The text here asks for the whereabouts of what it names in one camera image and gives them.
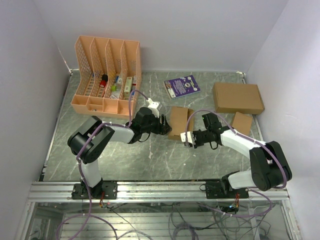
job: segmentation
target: glass panel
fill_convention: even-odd
[[[235,214],[230,206],[234,202],[157,202],[157,203],[102,203],[92,204],[91,214],[109,222],[118,238],[126,240],[290,240],[291,231],[283,216],[282,202],[273,201],[267,214],[252,215],[267,210],[267,201],[241,201]],[[233,217],[212,211],[206,206],[227,210]],[[88,203],[38,203],[33,213],[25,240],[55,240],[58,225],[63,219],[87,214]],[[68,240],[82,227],[86,216],[78,216],[63,224],[58,233]],[[77,239],[116,239],[112,228],[100,219],[91,217]]]

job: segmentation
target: brown cardboard box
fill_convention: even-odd
[[[187,120],[194,111],[187,107],[171,107],[170,126],[172,131],[168,134],[168,139],[180,141],[180,134],[186,131]],[[194,118],[190,120],[188,131],[194,130]]]
[[[236,112],[233,116],[231,126],[238,132],[249,136],[253,117]]]
[[[217,113],[260,114],[265,109],[256,84],[216,82],[213,99]]]

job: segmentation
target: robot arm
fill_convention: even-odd
[[[129,122],[123,126],[119,124],[103,126],[81,154],[81,169],[94,198],[101,195],[103,184],[98,157],[109,142],[133,144],[141,139],[143,133],[165,135],[172,130],[166,117],[164,115],[159,117],[160,103],[153,102],[150,98],[148,102],[149,106],[140,108],[130,126]],[[101,123],[98,117],[92,116],[70,136],[67,144],[74,155],[79,153]]]
[[[267,191],[283,183],[283,176],[279,167],[272,160],[271,156],[254,142],[234,134],[227,126],[222,127],[218,117],[212,113],[202,115],[206,130],[187,132],[187,140],[190,147],[200,147],[205,143],[215,142],[218,145],[226,146],[236,150],[250,159],[251,170],[230,173],[227,178],[227,185],[232,189],[240,189],[257,186],[262,191]],[[186,134],[181,133],[182,142],[186,142]],[[275,141],[264,142],[255,140],[266,146],[280,162],[287,181],[292,178],[286,157]]]

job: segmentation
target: white wall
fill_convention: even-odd
[[[287,1],[34,0],[70,68],[89,35],[140,41],[144,71],[247,71]]]
[[[320,4],[289,0],[247,72],[265,111],[267,141],[278,141],[292,170],[288,190],[304,239],[319,239]]]
[[[0,233],[14,238],[69,72],[31,0],[0,1]]]

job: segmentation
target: open cardboard box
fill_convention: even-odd
[[[187,107],[171,107],[170,126],[172,131],[168,134],[168,139],[181,141],[180,134],[186,131],[187,120],[194,111]],[[194,130],[194,118],[189,122],[188,131]]]
[[[241,134],[249,136],[252,121],[253,121],[252,116],[248,116],[240,112],[236,112],[235,115],[233,116],[231,126]]]

